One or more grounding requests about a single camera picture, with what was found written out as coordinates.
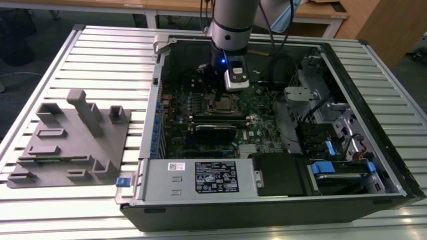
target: cable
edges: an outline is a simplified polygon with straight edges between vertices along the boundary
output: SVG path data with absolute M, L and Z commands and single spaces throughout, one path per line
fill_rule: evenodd
M 285 73 L 293 71 L 293 74 L 291 76 L 284 76 L 285 78 L 295 77 L 299 72 L 299 66 L 295 62 L 295 59 L 285 52 L 281 52 L 280 54 L 273 55 L 269 60 L 269 63 L 267 66 L 267 71 L 265 71 L 267 72 L 265 80 L 271 84 L 273 84 L 273 82 L 275 82 L 275 76 L 276 76 L 275 75 L 275 68 L 276 68 L 276 65 L 280 60 L 284 60 L 284 61 L 289 60 L 288 61 L 289 63 L 284 63 L 280 69 L 284 70 Z
M 293 143 L 297 143 L 297 144 L 300 143 L 299 141 L 292 140 L 291 138 L 288 138 L 288 137 L 287 137 L 287 136 L 284 136 L 284 135 L 283 135 L 283 137 L 284 137 L 287 140 L 289 140 L 291 142 L 293 142 Z
M 295 13 L 295 6 L 293 6 L 293 0 L 288 0 L 289 1 L 289 7 L 291 7 L 291 17 L 289 17 L 289 21 L 288 21 L 288 25 L 287 25 L 287 28 L 285 28 L 285 36 L 283 38 L 283 41 L 281 41 L 281 44 L 280 44 L 280 47 L 277 48 L 277 50 L 275 51 L 275 55 L 280 52 L 283 46 L 285 45 L 285 42 L 288 40 L 288 37 L 289 37 L 289 32 L 291 32 L 291 28 L 292 28 L 292 21 L 293 21 L 293 13 Z
M 363 147 L 363 150 L 360 151 L 360 153 L 357 154 L 357 156 L 353 158 L 355 160 L 360 160 L 363 154 L 365 154 L 368 152 L 368 147 L 363 144 L 361 141 L 359 141 L 360 146 Z
M 205 30 L 204 30 L 202 22 L 201 22 L 201 19 L 202 19 L 201 13 L 202 13 L 202 0 L 200 0 L 200 18 L 198 18 L 198 23 L 200 23 L 200 30 L 204 33 Z
M 205 8 L 204 8 L 204 16 L 205 16 L 205 21 L 206 21 L 206 27 L 210 26 L 210 21 L 208 18 L 208 5 L 209 5 L 209 0 L 205 1 Z
M 341 152 L 341 158 L 340 158 L 340 160 L 341 160 L 343 162 L 345 162 L 344 159 L 347 158 L 347 151 L 348 151 L 349 145 L 352 144 L 352 140 L 353 140 L 353 138 L 355 138 L 356 136 L 360 136 L 360 134 L 359 134 L 359 133 L 353 133 L 353 134 L 349 136 L 348 143 L 347 143 L 347 145 L 345 145 L 344 151 Z
M 332 95 L 331 95 L 331 93 L 328 93 L 328 95 L 319 101 L 316 106 L 313 106 L 313 108 L 307 112 L 305 116 L 301 118 L 301 122 L 305 122 L 305 119 L 308 118 L 308 116 L 311 114 L 313 114 L 313 112 L 323 106 L 323 104 L 327 103 L 327 101 L 329 100 L 331 97 L 332 97 Z
M 216 0 L 212 0 L 210 1 L 212 22 L 213 22 L 213 19 L 214 19 L 214 5 L 216 5 Z
M 36 72 L 12 72 L 12 73 L 1 75 L 0 78 L 4 78 L 4 77 L 10 76 L 10 75 L 37 75 L 38 77 L 42 78 L 42 75 L 36 73 Z
M 38 77 L 42 78 L 42 75 L 36 73 L 36 72 L 12 72 L 12 73 L 8 73 L 8 74 L 4 74 L 0 76 L 0 78 L 4 78 L 6 76 L 10 76 L 10 75 L 37 75 Z M 4 104 L 24 104 L 25 102 L 24 101 L 5 101 L 5 100 L 0 100 L 0 103 L 4 103 Z
M 272 32 L 272 28 L 269 26 L 269 22 L 268 22 L 268 19 L 267 19 L 267 15 L 265 15 L 265 12 L 264 12 L 264 8 L 263 8 L 263 5 L 261 5 L 261 2 L 259 2 L 259 9 L 260 9 L 260 12 L 261 12 L 261 16 L 264 18 L 264 21 L 265 21 L 265 24 L 267 24 L 267 27 L 268 27 L 268 34 L 269 34 L 269 40 L 271 40 L 271 48 L 272 48 L 272 52 L 275 51 L 275 37 L 273 37 L 273 32 Z
M 4 101 L 4 100 L 0 100 L 0 103 L 4 103 L 4 104 L 24 104 L 26 102 L 25 101 Z
M 348 161 L 329 161 L 329 160 L 324 160 L 324 159 L 309 159 L 309 161 L 327 161 L 327 162 L 332 162 L 332 163 L 348 163 Z
M 184 25 L 184 28 L 188 26 L 188 24 L 190 23 L 192 20 L 193 20 L 193 17 L 189 18 L 188 22 Z
M 166 17 L 170 19 L 180 19 L 181 18 L 181 16 L 178 16 L 178 17 L 166 16 Z

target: aluminum extrusion table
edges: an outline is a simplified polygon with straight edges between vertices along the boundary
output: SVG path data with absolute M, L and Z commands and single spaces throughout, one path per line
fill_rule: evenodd
M 98 108 L 121 105 L 132 110 L 120 170 L 137 169 L 154 61 L 153 36 L 158 33 L 196 36 L 196 31 L 105 26 L 78 27 L 70 32 L 34 92 L 0 145 L 0 239 L 275 239 L 316 238 L 364 240 L 421 239 L 427 236 L 427 200 L 397 210 L 384 210 L 340 224 L 260 227 L 212 231 L 144 233 L 122 216 L 114 185 L 28 189 L 6 187 L 8 173 L 37 125 L 40 103 L 65 101 L 72 88 L 84 88 L 88 102 Z M 252 35 L 253 39 L 268 39 Z M 289 37 L 292 41 L 328 42 L 359 88 L 383 129 L 427 189 L 427 116 L 368 45 L 356 40 Z

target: black cable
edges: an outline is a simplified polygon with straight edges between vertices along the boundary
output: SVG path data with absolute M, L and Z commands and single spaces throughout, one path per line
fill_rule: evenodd
M 360 134 L 359 133 L 353 133 L 351 136 L 349 136 L 349 139 L 348 139 L 348 143 L 345 145 L 345 148 L 344 148 L 344 151 L 341 152 L 341 158 L 340 158 L 340 161 L 344 161 L 345 158 L 347 158 L 347 151 L 348 151 L 348 148 L 349 148 L 349 145 L 352 144 L 352 140 L 356 136 L 359 136 Z
M 178 16 L 178 17 L 172 17 L 172 16 L 168 16 L 170 19 L 180 19 L 181 18 L 181 16 Z
M 275 51 L 273 54 L 277 54 L 283 48 L 283 46 L 285 45 L 285 42 L 288 40 L 288 37 L 289 37 L 289 33 L 291 33 L 291 28 L 292 28 L 292 21 L 293 21 L 293 14 L 295 14 L 295 8 L 293 8 L 293 0 L 288 0 L 289 1 L 289 7 L 291 7 L 291 18 L 289 18 L 289 21 L 288 21 L 288 25 L 287 25 L 287 28 L 285 28 L 285 36 L 283 38 L 283 41 L 281 41 L 281 44 L 280 44 L 280 47 L 277 48 L 277 50 Z
M 189 18 L 188 22 L 184 25 L 184 28 L 188 26 L 188 24 L 190 23 L 192 20 L 193 20 L 193 17 Z
M 269 26 L 269 22 L 268 22 L 268 19 L 267 19 L 267 15 L 265 15 L 265 12 L 264 12 L 264 8 L 263 8 L 263 5 L 261 5 L 261 2 L 259 2 L 259 9 L 260 9 L 260 12 L 261 12 L 261 16 L 264 18 L 264 21 L 265 21 L 265 24 L 267 24 L 267 27 L 268 27 L 268 34 L 269 34 L 269 40 L 271 40 L 271 48 L 272 48 L 272 51 L 271 52 L 275 52 L 275 38 L 273 38 L 273 32 L 272 32 L 272 28 Z
M 301 118 L 303 122 L 305 122 L 305 119 L 308 118 L 308 116 L 311 114 L 313 114 L 313 112 L 327 103 L 327 101 L 329 100 L 331 97 L 332 97 L 332 95 L 331 95 L 331 93 L 328 93 L 328 95 L 320 99 L 316 106 L 313 106 L 313 108 L 307 112 L 305 116 Z
M 216 3 L 216 0 L 212 0 L 210 1 L 212 21 L 214 19 L 214 3 Z
M 280 65 L 280 70 L 284 71 L 285 73 L 292 72 L 292 75 L 284 76 L 285 79 L 292 78 L 299 71 L 299 66 L 297 66 L 297 63 L 295 62 L 295 59 L 285 52 L 281 52 L 280 54 L 273 55 L 268 62 L 267 71 L 265 71 L 267 72 L 265 81 L 269 82 L 271 85 L 275 84 L 275 77 L 276 77 L 275 68 L 280 60 L 287 61 L 284 64 Z
M 205 8 L 204 8 L 204 16 L 205 16 L 205 21 L 206 21 L 206 26 L 210 26 L 210 21 L 208 18 L 208 5 L 209 5 L 209 0 L 205 1 Z
M 200 0 L 200 18 L 198 18 L 198 23 L 200 23 L 200 30 L 201 30 L 201 32 L 204 33 L 205 31 L 204 31 L 204 27 L 202 27 L 202 22 L 201 22 L 201 19 L 202 19 L 202 1 L 204 0 Z
M 287 137 L 287 136 L 284 136 L 284 135 L 283 135 L 283 137 L 284 137 L 287 140 L 289 140 L 291 142 L 293 142 L 293 143 L 297 143 L 297 144 L 300 143 L 299 141 L 292 140 L 291 138 L 288 138 L 288 137 Z

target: floor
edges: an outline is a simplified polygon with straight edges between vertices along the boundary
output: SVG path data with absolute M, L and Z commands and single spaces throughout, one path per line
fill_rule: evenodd
M 13 72 L 42 74 L 50 65 L 74 24 L 116 27 L 134 27 L 136 25 L 142 27 L 146 24 L 144 16 L 134 16 L 133 18 L 130 14 L 61 11 L 58 15 L 60 19 L 53 20 L 46 10 L 33 11 L 32 20 L 37 27 L 37 32 L 26 37 L 26 42 L 34 51 L 34 61 L 21 67 L 10 67 L 0 60 L 0 76 L 4 73 Z M 168 24 L 168 19 L 162 16 L 158 20 L 160 27 L 164 29 L 200 29 L 198 18 L 196 17 L 172 19 L 173 24 Z M 427 94 L 424 89 L 427 83 L 424 82 L 424 78 L 427 76 L 427 66 L 413 62 L 411 57 L 407 56 L 392 72 L 425 112 Z M 40 78 L 36 75 L 12 75 L 0 78 L 0 83 L 6 88 L 0 93 L 0 140 L 8 132 L 38 80 Z M 1 101 L 22 103 L 10 104 Z

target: power supply label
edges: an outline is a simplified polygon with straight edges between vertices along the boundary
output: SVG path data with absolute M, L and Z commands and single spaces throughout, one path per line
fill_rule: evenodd
M 194 191 L 198 194 L 239 192 L 236 162 L 196 162 Z

